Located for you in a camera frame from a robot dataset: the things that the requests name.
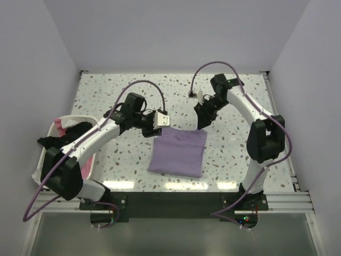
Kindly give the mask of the purple t shirt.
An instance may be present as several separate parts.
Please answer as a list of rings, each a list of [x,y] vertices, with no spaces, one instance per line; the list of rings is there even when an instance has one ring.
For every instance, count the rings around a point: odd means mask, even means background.
[[[201,178],[202,160],[207,140],[204,130],[162,129],[153,142],[148,171],[174,176]]]

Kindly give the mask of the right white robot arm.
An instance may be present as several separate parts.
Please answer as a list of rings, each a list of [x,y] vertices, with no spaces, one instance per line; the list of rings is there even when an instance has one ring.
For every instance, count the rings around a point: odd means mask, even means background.
[[[231,104],[242,115],[250,130],[246,149],[250,157],[249,167],[240,185],[238,205],[245,210],[256,204],[256,194],[263,191],[266,169],[275,163],[285,149],[285,120],[281,115],[274,116],[246,95],[244,83],[238,79],[227,79],[224,74],[215,75],[210,84],[214,94],[208,96],[201,90],[189,97],[197,98],[194,106],[197,114],[197,129],[201,130],[216,120],[218,112]]]

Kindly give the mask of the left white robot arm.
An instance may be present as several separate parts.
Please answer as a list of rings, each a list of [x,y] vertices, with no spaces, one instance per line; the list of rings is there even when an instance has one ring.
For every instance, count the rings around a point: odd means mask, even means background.
[[[67,201],[76,197],[89,199],[98,209],[107,208],[110,204],[109,188],[97,181],[83,179],[81,168],[106,143],[131,128],[140,129],[146,138],[161,135],[163,126],[169,125],[167,111],[158,109],[144,114],[144,102],[143,96],[129,93],[118,109],[107,111],[78,139],[60,149],[48,149],[41,184]]]

